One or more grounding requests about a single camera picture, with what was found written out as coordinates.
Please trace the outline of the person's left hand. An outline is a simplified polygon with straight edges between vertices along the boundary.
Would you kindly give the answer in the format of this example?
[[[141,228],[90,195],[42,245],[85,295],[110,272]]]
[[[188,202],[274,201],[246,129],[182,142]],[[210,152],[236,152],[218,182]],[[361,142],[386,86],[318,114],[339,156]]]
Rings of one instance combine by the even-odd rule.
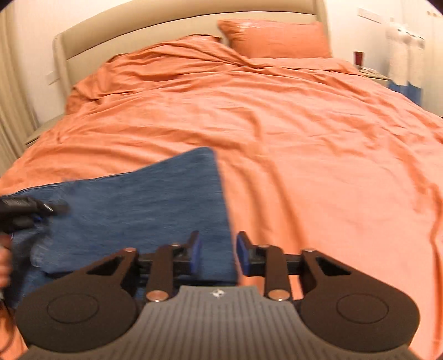
[[[11,237],[1,233],[0,248],[0,288],[6,288],[11,280],[12,272],[12,253],[11,253]]]

